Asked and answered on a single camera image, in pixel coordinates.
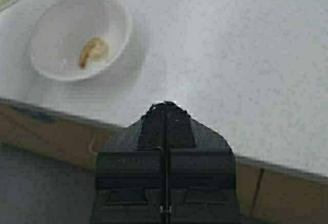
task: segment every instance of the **food scrap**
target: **food scrap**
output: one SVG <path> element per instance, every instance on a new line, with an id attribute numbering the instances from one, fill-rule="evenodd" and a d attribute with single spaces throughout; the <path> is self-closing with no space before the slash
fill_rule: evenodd
<path id="1" fill-rule="evenodd" d="M 97 60 L 105 56 L 108 53 L 108 45 L 99 37 L 91 38 L 84 45 L 78 65 L 80 68 L 85 68 L 88 58 Z"/>

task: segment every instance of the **white table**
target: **white table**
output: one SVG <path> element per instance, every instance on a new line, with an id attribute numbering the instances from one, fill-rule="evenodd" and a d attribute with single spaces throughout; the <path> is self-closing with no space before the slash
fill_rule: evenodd
<path id="1" fill-rule="evenodd" d="M 29 64 L 33 26 L 56 1 L 0 13 L 0 97 L 122 126 L 172 100 L 238 155 L 328 176 L 328 0 L 122 0 L 125 53 L 70 84 Z"/>

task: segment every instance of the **black plastic object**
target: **black plastic object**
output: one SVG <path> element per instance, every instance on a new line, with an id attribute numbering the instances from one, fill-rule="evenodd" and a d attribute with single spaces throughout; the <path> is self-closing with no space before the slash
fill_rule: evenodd
<path id="1" fill-rule="evenodd" d="M 91 224 L 239 223 L 231 148 L 172 102 L 105 143 L 96 191 Z"/>

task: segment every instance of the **floor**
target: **floor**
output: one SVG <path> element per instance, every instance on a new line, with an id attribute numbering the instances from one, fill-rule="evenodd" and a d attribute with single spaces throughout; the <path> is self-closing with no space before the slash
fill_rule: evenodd
<path id="1" fill-rule="evenodd" d="M 0 146 L 0 223 L 87 224 L 94 193 L 92 172 Z"/>

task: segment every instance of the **table surface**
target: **table surface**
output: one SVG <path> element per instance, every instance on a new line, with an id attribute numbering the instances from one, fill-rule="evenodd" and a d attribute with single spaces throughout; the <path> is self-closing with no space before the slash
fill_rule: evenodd
<path id="1" fill-rule="evenodd" d="M 58 0 L 0 13 L 0 96 L 128 126 L 175 101 L 236 154 L 328 176 L 328 0 L 122 0 L 134 28 L 101 75 L 32 69 L 32 29 Z"/>

